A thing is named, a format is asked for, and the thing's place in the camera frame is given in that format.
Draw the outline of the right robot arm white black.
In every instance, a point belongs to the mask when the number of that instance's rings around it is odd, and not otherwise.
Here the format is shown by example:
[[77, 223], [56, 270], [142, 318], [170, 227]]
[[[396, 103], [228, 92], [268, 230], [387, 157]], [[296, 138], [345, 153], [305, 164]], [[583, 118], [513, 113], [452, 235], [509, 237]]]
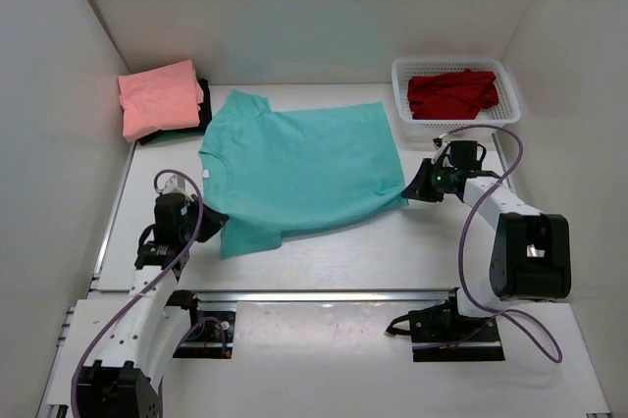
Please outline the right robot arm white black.
[[[436, 154], [425, 158], [402, 192], [406, 199], [437, 203], [452, 194], [470, 208], [458, 246], [460, 287], [455, 306], [440, 316], [441, 331], [462, 340], [475, 318], [488, 318], [532, 302], [562, 300], [571, 291], [570, 235], [565, 217], [544, 213], [502, 185], [483, 168], [487, 149], [475, 140], [435, 140]], [[472, 218], [495, 231], [487, 276], [470, 286], [464, 274], [464, 245]]]

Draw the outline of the teal t shirt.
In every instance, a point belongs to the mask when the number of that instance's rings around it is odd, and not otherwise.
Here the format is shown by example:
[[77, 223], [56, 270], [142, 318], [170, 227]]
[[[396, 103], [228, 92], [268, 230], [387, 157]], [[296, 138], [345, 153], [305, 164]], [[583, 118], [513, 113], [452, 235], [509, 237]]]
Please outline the teal t shirt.
[[227, 216], [223, 259], [277, 249], [406, 205], [382, 103], [280, 112], [232, 91], [198, 151], [203, 199]]

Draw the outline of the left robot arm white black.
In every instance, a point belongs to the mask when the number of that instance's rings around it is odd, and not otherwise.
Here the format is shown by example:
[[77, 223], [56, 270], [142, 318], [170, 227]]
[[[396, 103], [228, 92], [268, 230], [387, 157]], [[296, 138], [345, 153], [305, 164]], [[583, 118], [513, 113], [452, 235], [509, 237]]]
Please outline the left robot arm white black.
[[155, 200], [154, 221], [141, 234], [129, 297], [81, 356], [71, 382], [76, 417], [159, 417], [163, 377], [185, 338], [204, 329], [195, 293], [179, 281], [191, 247], [228, 221], [195, 196]]

